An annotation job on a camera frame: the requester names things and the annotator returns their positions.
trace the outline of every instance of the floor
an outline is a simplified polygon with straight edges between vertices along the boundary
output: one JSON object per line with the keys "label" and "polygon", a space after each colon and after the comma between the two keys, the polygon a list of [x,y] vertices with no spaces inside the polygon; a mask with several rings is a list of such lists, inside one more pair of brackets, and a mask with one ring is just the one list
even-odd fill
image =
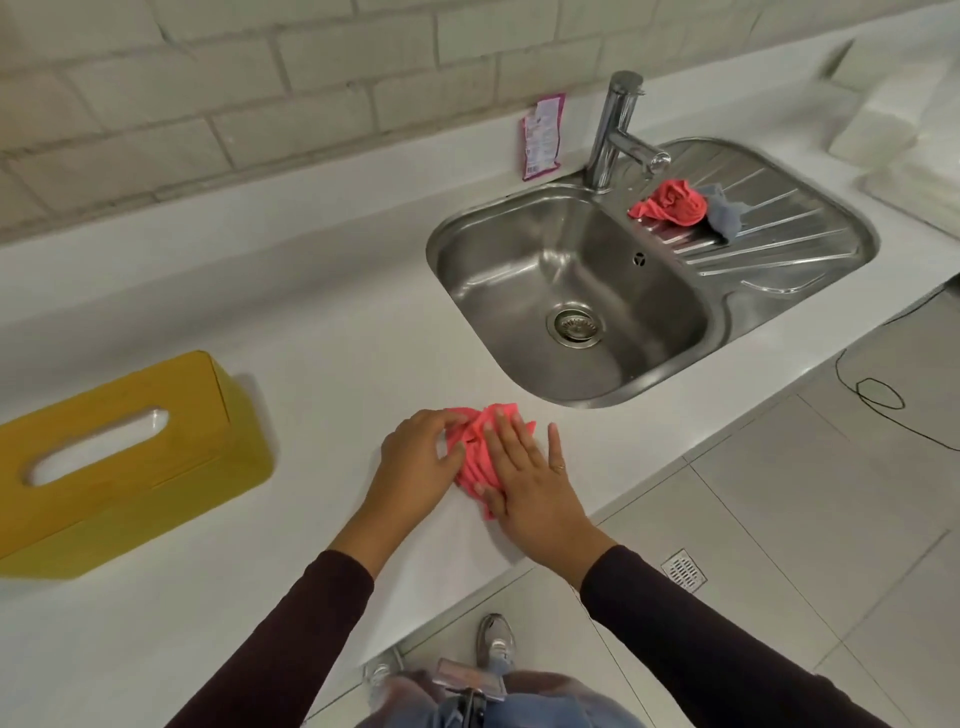
{"label": "floor", "polygon": [[[899,393],[905,408],[874,407],[960,449],[958,331],[960,300],[945,293],[870,334],[838,369],[851,386],[866,380],[861,393],[875,402],[899,406]],[[960,451],[871,411],[829,362],[661,476],[602,527],[651,564],[685,549],[708,580],[698,597],[895,728],[957,724]],[[690,726],[653,675],[539,567],[405,640],[407,663],[469,662],[488,612],[514,627],[519,667],[574,675],[648,726]],[[360,686],[307,725],[349,728],[366,714]]]}

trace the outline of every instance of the id badge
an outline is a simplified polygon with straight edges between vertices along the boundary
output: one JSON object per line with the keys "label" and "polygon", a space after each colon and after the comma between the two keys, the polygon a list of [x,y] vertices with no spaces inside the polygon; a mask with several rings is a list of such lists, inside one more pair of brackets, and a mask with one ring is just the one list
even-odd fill
{"label": "id badge", "polygon": [[433,682],[445,690],[459,694],[470,691],[480,692],[494,703],[502,703],[507,697],[507,689],[503,685],[503,678],[499,675],[486,672],[479,667],[461,665],[446,658],[441,658],[437,663]]}

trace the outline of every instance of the black cable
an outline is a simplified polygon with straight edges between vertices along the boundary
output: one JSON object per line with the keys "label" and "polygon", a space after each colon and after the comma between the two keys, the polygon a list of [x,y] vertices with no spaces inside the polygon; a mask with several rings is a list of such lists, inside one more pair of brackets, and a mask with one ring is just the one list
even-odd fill
{"label": "black cable", "polygon": [[[927,305],[928,303],[930,303],[931,301],[933,301],[935,298],[937,298],[937,296],[939,296],[939,295],[940,295],[941,293],[943,293],[943,292],[944,292],[943,289],[937,291],[936,293],[934,293],[933,295],[931,295],[929,298],[927,298],[927,299],[926,299],[925,301],[923,301],[922,303],[918,303],[917,305],[915,305],[913,308],[911,308],[911,309],[910,309],[909,311],[907,311],[906,313],[901,313],[901,315],[898,316],[897,318],[891,319],[891,320],[888,321],[886,324],[884,324],[884,326],[888,327],[888,326],[890,326],[891,324],[895,324],[897,321],[901,321],[902,319],[905,319],[907,316],[910,316],[910,315],[916,313],[916,312],[919,311],[921,308],[923,308],[925,305]],[[890,415],[886,414],[885,412],[881,412],[880,410],[878,410],[878,409],[877,409],[878,407],[883,407],[883,409],[889,409],[889,410],[894,411],[894,412],[899,412],[899,411],[902,410],[902,409],[906,409],[906,400],[900,395],[900,392],[898,392],[896,389],[894,389],[893,387],[891,387],[891,386],[890,386],[889,384],[887,384],[885,381],[880,381],[879,379],[877,379],[877,378],[875,378],[875,377],[873,377],[873,376],[868,376],[868,377],[866,377],[866,378],[864,378],[864,379],[860,379],[860,381],[858,381],[854,386],[850,386],[847,382],[845,382],[845,381],[843,380],[843,378],[840,376],[840,360],[847,354],[847,351],[848,351],[847,349],[844,349],[842,352],[840,352],[840,355],[839,355],[839,356],[836,358],[836,360],[833,362],[833,371],[834,371],[834,373],[837,375],[837,381],[839,381],[845,388],[847,388],[847,389],[850,390],[852,393],[854,393],[854,394],[860,399],[860,401],[862,401],[865,405],[867,405],[868,407],[870,407],[870,409],[872,409],[874,412],[876,412],[876,413],[877,413],[880,417],[882,417],[884,420],[889,420],[889,421],[892,422],[894,425],[897,425],[897,426],[899,426],[899,427],[902,427],[902,428],[905,429],[907,432],[913,432],[913,434],[915,434],[915,435],[920,435],[920,436],[923,437],[925,440],[929,440],[931,443],[935,443],[936,445],[939,445],[941,448],[946,448],[946,449],[951,450],[951,451],[953,451],[953,452],[960,452],[960,448],[953,448],[953,447],[951,447],[950,445],[947,445],[947,443],[942,443],[940,440],[937,440],[935,437],[930,437],[929,435],[923,434],[923,433],[920,432],[919,430],[915,430],[913,427],[908,427],[908,426],[905,425],[904,423],[898,422],[897,420],[895,420],[894,418],[892,418]],[[862,385],[866,384],[867,382],[874,382],[874,383],[879,384],[879,385],[881,385],[881,386],[883,386],[883,387],[886,387],[886,388],[887,388],[888,390],[890,390],[890,391],[894,394],[894,396],[897,398],[897,404],[884,404],[884,403],[881,402],[881,401],[872,400],[872,399],[870,399],[867,395],[863,394],[863,392],[861,391],[860,388],[861,388]]]}

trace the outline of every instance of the black sleeve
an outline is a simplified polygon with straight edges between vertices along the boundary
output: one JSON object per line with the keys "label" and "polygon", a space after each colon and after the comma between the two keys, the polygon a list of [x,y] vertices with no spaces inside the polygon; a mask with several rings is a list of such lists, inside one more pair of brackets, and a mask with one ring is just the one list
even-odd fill
{"label": "black sleeve", "polygon": [[298,728],[372,592],[366,569],[324,551],[168,728]]}
{"label": "black sleeve", "polygon": [[751,637],[624,546],[597,560],[581,599],[697,728],[889,728],[827,678]]}

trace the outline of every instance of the hand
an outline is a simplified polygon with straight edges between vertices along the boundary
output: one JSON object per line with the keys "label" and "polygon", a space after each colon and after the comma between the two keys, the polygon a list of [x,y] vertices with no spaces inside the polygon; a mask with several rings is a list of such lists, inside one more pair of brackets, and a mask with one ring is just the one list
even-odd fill
{"label": "hand", "polygon": [[367,497],[330,544],[376,576],[410,532],[425,519],[464,464],[463,444],[437,456],[437,438],[466,417],[449,410],[421,410],[387,435],[380,467]]}
{"label": "hand", "polygon": [[564,452],[556,425],[547,428],[549,454],[544,458],[516,415],[496,415],[496,429],[484,428],[493,468],[504,493],[478,490],[503,532],[527,556],[579,590],[590,567],[616,542],[587,518],[566,477]]}

